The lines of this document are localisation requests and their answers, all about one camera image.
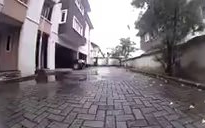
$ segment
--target curb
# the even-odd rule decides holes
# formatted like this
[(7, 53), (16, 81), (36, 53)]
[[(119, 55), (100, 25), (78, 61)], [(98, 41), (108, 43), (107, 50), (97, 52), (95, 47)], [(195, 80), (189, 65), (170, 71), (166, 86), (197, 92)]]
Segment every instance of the curb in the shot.
[(0, 84), (14, 83), (14, 82), (23, 82), (35, 79), (36, 75), (30, 75), (25, 77), (17, 77), (7, 80), (0, 80)]
[(181, 83), (181, 84), (185, 84), (185, 85), (188, 85), (188, 86), (192, 86), (192, 87), (196, 87), (198, 89), (202, 89), (202, 90), (205, 90), (205, 84), (203, 83), (198, 83), (198, 82), (194, 82), (194, 81), (190, 81), (190, 80), (186, 80), (186, 79), (182, 79), (182, 78), (177, 78), (177, 77), (170, 77), (170, 76), (165, 76), (165, 75), (162, 75), (162, 74), (156, 74), (156, 73), (151, 73), (151, 72), (148, 72), (148, 71), (143, 71), (143, 70), (138, 70), (138, 69), (133, 69), (133, 68), (129, 68), (130, 71), (132, 72), (136, 72), (136, 73), (142, 73), (142, 74), (146, 74), (148, 76), (152, 76), (152, 77), (162, 77), (162, 78), (165, 78), (165, 79), (169, 79), (171, 81), (175, 81), (175, 82), (178, 82), (178, 83)]

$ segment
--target wet pavement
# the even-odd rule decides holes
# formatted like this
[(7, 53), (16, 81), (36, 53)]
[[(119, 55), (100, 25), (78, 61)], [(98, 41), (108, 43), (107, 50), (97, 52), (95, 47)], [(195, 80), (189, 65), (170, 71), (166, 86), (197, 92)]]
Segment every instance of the wet pavement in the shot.
[(0, 128), (205, 128), (205, 90), (121, 68), (0, 85)]

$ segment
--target sky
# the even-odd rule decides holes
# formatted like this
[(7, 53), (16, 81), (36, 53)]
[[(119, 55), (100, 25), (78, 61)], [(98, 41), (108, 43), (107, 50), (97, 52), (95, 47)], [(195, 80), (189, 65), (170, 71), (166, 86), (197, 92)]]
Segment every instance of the sky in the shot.
[(132, 0), (89, 0), (91, 12), (89, 16), (94, 26), (91, 41), (99, 45), (103, 52), (114, 48), (120, 38), (130, 37), (140, 48), (140, 39), (136, 37), (138, 30), (134, 22), (139, 11), (130, 4)]

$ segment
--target car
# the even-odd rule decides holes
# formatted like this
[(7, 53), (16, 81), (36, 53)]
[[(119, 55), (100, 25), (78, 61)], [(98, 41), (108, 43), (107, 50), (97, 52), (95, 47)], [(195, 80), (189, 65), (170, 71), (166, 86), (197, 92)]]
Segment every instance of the car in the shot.
[(86, 61), (82, 59), (74, 60), (73, 61), (73, 69), (80, 70), (86, 67)]

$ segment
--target apartment building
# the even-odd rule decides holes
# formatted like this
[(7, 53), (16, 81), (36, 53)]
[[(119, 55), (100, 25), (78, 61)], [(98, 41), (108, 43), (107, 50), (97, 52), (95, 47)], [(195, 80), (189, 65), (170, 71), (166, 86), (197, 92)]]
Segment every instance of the apartment building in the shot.
[[(205, 22), (205, 0), (203, 1), (203, 4), (201, 4), (201, 13), (202, 13), (202, 16), (203, 16), (204, 22)], [(184, 42), (187, 42), (188, 40), (190, 40), (196, 36), (201, 36), (201, 35), (205, 35), (205, 31), (203, 33), (195, 34), (195, 35), (189, 34), (186, 37), (186, 39), (184, 40)], [(145, 52), (149, 52), (149, 51), (153, 50), (154, 46), (156, 46), (157, 44), (159, 44), (161, 42), (161, 38), (158, 37), (156, 39), (153, 39), (151, 37), (151, 34), (148, 32), (139, 32), (137, 34), (137, 36), (141, 37), (141, 42), (140, 42), (141, 50), (143, 50)]]
[(0, 0), (0, 72), (71, 67), (89, 55), (88, 0)]
[(54, 7), (51, 40), (55, 44), (55, 68), (72, 68), (76, 59), (89, 63), (90, 11), (88, 0), (61, 0)]

